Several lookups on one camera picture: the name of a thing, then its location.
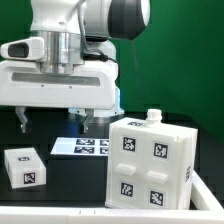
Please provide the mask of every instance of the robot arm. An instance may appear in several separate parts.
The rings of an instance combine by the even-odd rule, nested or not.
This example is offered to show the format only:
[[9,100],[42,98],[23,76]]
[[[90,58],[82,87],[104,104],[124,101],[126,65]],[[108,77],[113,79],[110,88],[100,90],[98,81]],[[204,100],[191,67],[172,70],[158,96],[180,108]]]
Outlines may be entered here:
[[113,115],[123,113],[115,85],[116,49],[108,41],[89,44],[86,37],[134,39],[149,21],[149,0],[31,3],[31,37],[1,47],[7,60],[0,63],[0,105],[22,111],[25,107],[88,109],[98,116],[107,116],[108,110]]

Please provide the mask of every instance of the green wall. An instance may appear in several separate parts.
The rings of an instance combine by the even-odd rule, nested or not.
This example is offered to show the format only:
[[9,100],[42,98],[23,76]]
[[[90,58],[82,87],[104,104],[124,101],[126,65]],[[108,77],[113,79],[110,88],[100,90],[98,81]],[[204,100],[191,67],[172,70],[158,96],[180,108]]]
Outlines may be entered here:
[[[0,0],[0,44],[29,36],[29,0]],[[134,42],[115,41],[126,111],[185,114],[224,143],[224,1],[151,0]]]

